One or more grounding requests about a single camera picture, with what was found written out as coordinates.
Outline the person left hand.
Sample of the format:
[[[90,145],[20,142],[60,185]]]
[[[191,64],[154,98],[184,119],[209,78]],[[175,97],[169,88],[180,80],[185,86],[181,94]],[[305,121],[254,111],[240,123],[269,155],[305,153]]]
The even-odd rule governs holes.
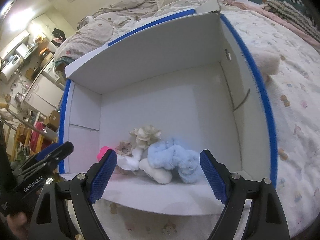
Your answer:
[[[23,212],[7,216],[8,227],[18,239],[28,239],[28,230],[25,228],[26,223],[27,217]]]

